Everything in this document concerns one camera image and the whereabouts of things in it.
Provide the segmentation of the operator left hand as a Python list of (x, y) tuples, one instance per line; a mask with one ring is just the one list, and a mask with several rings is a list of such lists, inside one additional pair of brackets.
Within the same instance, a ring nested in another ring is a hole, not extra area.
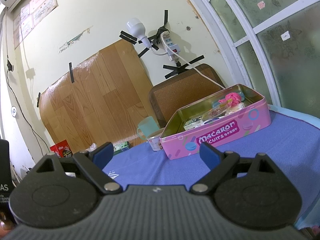
[(8, 233), (10, 233), (14, 228), (16, 227), (16, 223), (10, 214), (5, 214), (4, 212), (1, 212), (0, 216), (0, 237), (6, 236)]

